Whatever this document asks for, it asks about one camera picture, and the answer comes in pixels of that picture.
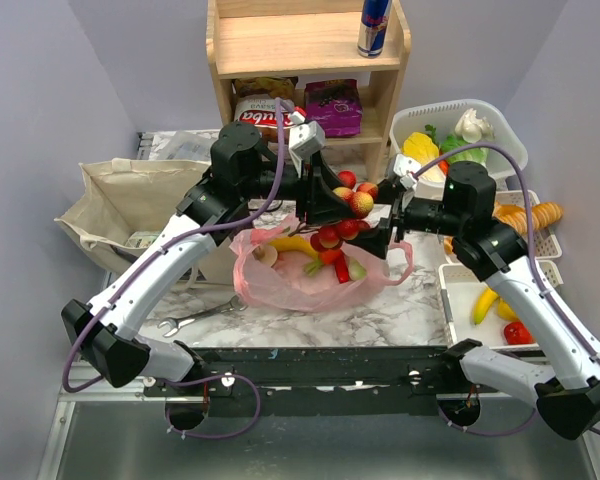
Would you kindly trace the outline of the red lychee fruit bunch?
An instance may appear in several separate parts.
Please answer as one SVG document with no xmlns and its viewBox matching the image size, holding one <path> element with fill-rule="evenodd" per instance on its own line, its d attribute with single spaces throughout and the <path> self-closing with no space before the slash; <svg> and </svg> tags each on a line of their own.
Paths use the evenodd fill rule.
<svg viewBox="0 0 600 480">
<path fill-rule="evenodd" d="M 338 250 L 370 229 L 364 219 L 374 207 L 377 188 L 364 184 L 366 190 L 355 190 L 356 185 L 352 171 L 333 173 L 326 167 L 310 168 L 291 183 L 296 218 L 313 232 L 310 241 L 318 252 Z"/>
</svg>

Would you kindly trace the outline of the red chili pepper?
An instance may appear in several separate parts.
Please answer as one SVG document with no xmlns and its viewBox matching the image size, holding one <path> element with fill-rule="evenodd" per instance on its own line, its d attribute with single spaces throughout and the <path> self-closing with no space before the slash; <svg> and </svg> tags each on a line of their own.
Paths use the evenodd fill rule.
<svg viewBox="0 0 600 480">
<path fill-rule="evenodd" d="M 337 258 L 333 262 L 333 267 L 340 284 L 348 283 L 351 280 L 347 261 L 344 256 Z"/>
</svg>

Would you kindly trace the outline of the beige mushroom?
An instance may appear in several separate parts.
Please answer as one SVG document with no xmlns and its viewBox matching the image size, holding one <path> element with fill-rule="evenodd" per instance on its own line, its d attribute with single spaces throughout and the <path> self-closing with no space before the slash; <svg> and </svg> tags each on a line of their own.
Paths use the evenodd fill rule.
<svg viewBox="0 0 600 480">
<path fill-rule="evenodd" d="M 261 244 L 253 252 L 253 257 L 267 267 L 273 267 L 278 260 L 276 248 L 270 244 Z"/>
</svg>

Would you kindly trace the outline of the pink plastic grocery bag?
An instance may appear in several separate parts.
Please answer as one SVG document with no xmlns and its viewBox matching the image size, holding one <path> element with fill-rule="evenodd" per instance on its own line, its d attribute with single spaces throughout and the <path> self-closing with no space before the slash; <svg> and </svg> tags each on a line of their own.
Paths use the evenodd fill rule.
<svg viewBox="0 0 600 480">
<path fill-rule="evenodd" d="M 344 245 L 344 254 L 366 270 L 364 277 L 345 283 L 339 282 L 332 266 L 322 267 L 313 276 L 306 274 L 303 267 L 311 258 L 300 251 L 280 253 L 271 266 L 256 258 L 254 252 L 260 246 L 288 235 L 298 225 L 298 220 L 288 215 L 272 228 L 244 230 L 232 240 L 234 289 L 248 306 L 303 313 L 343 310 L 366 303 L 388 286 L 402 284 L 414 271 L 413 248 L 405 241 L 389 246 L 404 254 L 406 267 L 399 276 L 389 273 L 387 261 Z"/>
</svg>

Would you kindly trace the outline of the canvas tote bag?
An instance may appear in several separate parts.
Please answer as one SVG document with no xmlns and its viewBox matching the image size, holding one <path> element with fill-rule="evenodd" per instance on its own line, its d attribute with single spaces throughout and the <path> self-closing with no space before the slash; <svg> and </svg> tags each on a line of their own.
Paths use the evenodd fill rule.
<svg viewBox="0 0 600 480">
<path fill-rule="evenodd" d="M 80 168 L 85 193 L 55 223 L 96 265 L 122 274 L 145 251 L 129 239 L 161 232 L 208 165 L 114 158 Z"/>
</svg>

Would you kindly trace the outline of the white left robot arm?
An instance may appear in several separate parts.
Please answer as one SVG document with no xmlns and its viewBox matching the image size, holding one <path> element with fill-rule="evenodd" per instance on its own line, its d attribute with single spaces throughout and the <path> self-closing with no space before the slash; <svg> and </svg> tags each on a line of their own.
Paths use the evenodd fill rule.
<svg viewBox="0 0 600 480">
<path fill-rule="evenodd" d="M 138 336 L 175 282 L 252 224 L 253 199 L 294 202 L 305 226 L 331 225 L 353 215 L 334 192 L 340 182 L 323 162 L 325 134 L 318 123 L 294 126 L 283 137 L 289 145 L 272 152 L 252 124 L 235 121 L 221 129 L 210 167 L 186 192 L 158 239 L 101 293 L 62 309 L 72 354 L 82 355 L 115 388 L 139 376 L 166 379 L 181 395 L 200 387 L 202 372 L 192 350 Z"/>
</svg>

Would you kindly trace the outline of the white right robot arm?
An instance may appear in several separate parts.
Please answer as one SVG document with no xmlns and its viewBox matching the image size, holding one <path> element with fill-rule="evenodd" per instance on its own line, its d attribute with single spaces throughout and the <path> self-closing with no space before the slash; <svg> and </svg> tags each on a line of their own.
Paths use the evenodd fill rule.
<svg viewBox="0 0 600 480">
<path fill-rule="evenodd" d="M 418 166 L 402 154 L 390 162 L 378 193 L 379 202 L 392 204 L 390 214 L 354 245 L 384 258 L 407 231 L 451 237 L 460 263 L 518 314 L 549 363 L 463 340 L 443 355 L 442 384 L 454 392 L 471 384 L 499 390 L 533 406 L 559 436 L 577 439 L 600 421 L 600 341 L 548 285 L 531 242 L 494 217 L 496 182 L 484 166 L 452 165 L 439 200 L 414 196 Z"/>
</svg>

